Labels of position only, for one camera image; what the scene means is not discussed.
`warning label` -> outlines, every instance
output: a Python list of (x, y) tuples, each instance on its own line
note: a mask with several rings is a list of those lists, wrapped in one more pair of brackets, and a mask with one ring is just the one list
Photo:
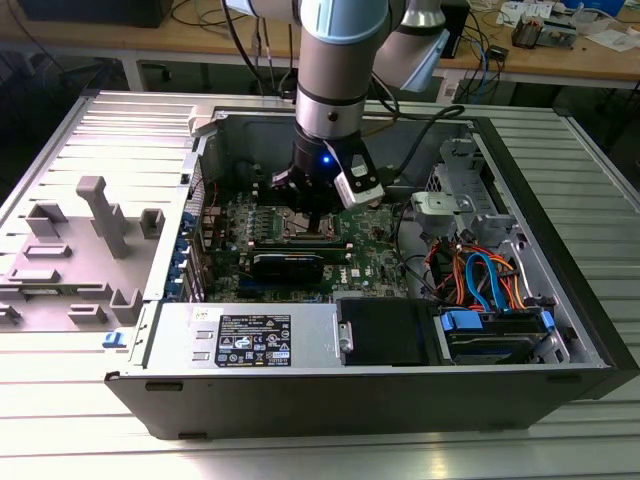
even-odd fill
[(291, 316), (221, 315), (216, 365), (291, 366)]

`blue latch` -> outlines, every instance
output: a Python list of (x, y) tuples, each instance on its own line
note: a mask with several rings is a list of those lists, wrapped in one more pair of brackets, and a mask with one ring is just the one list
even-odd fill
[(102, 348), (126, 348), (124, 342), (125, 336), (122, 332), (108, 332), (102, 342)]
[(477, 312), (451, 310), (440, 316), (445, 332), (453, 330), (482, 330), (482, 320)]
[(544, 322), (544, 326), (547, 327), (547, 330), (551, 331), (556, 327), (556, 322), (553, 321), (553, 315), (546, 310), (540, 314), (540, 318)]

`aluminum extrusion table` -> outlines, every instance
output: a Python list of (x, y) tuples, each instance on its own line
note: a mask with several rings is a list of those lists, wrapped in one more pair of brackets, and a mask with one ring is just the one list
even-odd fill
[[(24, 243), (22, 217), (34, 201), (86, 213), (75, 195), (82, 174), (104, 175), (108, 197), (125, 214), (167, 207), (191, 145), (189, 112), (221, 99), (230, 106), (279, 102), (119, 92), (79, 99), (0, 208), (0, 272)], [(403, 105), (415, 113), (438, 108)], [(492, 120), (640, 361), (637, 193), (573, 119), (546, 109), (468, 108)], [(103, 337), (0, 333), (3, 478), (640, 478), (640, 380), (604, 400), (563, 407), (528, 431), (170, 442), (149, 436), (103, 385), (104, 373), (126, 355), (105, 353)]]

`white sticker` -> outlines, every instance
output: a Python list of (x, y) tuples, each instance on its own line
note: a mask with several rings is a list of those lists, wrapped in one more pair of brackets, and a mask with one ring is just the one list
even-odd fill
[(215, 322), (220, 320), (222, 308), (195, 307), (191, 314), (192, 322)]

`computer tower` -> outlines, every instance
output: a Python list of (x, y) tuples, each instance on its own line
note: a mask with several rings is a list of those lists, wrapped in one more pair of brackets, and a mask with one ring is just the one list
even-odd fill
[(157, 28), (173, 0), (18, 0), (29, 20)]
[(466, 0), (442, 0), (440, 8), (446, 18), (445, 28), (450, 33), (442, 58), (455, 58), (469, 16), (469, 3)]

